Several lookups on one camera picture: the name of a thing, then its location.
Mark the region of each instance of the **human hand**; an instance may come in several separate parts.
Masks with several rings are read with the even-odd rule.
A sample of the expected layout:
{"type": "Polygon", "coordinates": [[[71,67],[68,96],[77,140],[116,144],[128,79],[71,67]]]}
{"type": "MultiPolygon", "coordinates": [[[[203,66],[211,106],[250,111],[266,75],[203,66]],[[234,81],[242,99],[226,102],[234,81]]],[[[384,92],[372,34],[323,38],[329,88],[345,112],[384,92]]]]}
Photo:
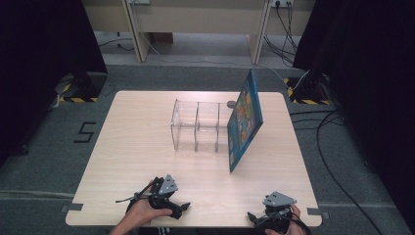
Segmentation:
{"type": "Polygon", "coordinates": [[[170,209],[153,209],[147,198],[138,200],[125,214],[119,224],[111,231],[110,235],[126,234],[133,228],[150,223],[152,219],[172,214],[170,209]]]}
{"type": "MultiPolygon", "coordinates": [[[[300,209],[295,205],[291,204],[291,209],[293,211],[293,219],[300,219],[300,209]]],[[[266,235],[279,235],[276,231],[272,229],[265,229],[266,235]]],[[[302,229],[294,222],[290,222],[290,225],[288,227],[287,233],[285,235],[303,235],[304,232],[302,229]]]]}

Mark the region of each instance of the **acrylic divider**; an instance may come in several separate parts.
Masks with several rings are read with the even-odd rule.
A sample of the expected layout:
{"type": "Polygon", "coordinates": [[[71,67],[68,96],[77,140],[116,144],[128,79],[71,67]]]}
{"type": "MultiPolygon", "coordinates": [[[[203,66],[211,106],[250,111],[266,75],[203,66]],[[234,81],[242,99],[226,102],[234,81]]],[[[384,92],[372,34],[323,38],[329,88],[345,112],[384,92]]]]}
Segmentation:
{"type": "Polygon", "coordinates": [[[176,100],[170,127],[174,149],[228,153],[231,113],[224,103],[176,100]]]}

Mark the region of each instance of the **wooden table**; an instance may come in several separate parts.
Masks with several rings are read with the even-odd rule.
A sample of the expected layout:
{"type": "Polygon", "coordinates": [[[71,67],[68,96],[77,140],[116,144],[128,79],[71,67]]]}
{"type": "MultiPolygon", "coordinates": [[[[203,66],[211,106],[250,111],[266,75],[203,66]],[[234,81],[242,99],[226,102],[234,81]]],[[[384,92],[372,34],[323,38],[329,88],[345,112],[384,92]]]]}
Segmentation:
{"type": "Polygon", "coordinates": [[[291,119],[280,93],[259,93],[264,124],[235,170],[225,153],[179,151],[170,132],[175,99],[226,103],[238,92],[120,91],[103,125],[88,166],[73,198],[81,211],[69,211],[69,225],[115,225],[128,202],[155,176],[168,173],[179,190],[170,201],[191,202],[180,219],[161,217],[151,226],[252,227],[247,212],[263,215],[265,195],[278,191],[298,200],[301,219],[317,203],[291,119]]]}
{"type": "Polygon", "coordinates": [[[254,64],[270,9],[269,0],[151,0],[126,7],[142,62],[150,48],[147,32],[188,32],[245,34],[254,64]]]}

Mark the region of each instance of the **power outlet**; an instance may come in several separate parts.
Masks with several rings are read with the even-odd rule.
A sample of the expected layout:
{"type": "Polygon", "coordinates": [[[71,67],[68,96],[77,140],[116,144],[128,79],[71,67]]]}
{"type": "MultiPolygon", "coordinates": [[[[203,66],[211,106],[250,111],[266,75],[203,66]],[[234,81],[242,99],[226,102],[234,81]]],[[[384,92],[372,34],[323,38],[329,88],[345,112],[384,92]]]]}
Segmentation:
{"type": "Polygon", "coordinates": [[[290,1],[290,0],[272,0],[271,7],[274,8],[276,6],[277,1],[280,2],[280,8],[288,8],[289,3],[291,3],[293,5],[293,2],[294,2],[294,1],[290,1]]]}

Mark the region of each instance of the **blue book cover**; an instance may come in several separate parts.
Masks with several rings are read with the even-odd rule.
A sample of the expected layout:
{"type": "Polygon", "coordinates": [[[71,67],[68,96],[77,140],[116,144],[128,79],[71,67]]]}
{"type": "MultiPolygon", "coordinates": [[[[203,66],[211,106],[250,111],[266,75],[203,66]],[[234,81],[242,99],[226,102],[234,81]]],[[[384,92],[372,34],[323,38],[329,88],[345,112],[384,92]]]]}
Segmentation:
{"type": "Polygon", "coordinates": [[[228,121],[229,168],[232,172],[263,124],[254,71],[250,70],[228,121]]]}

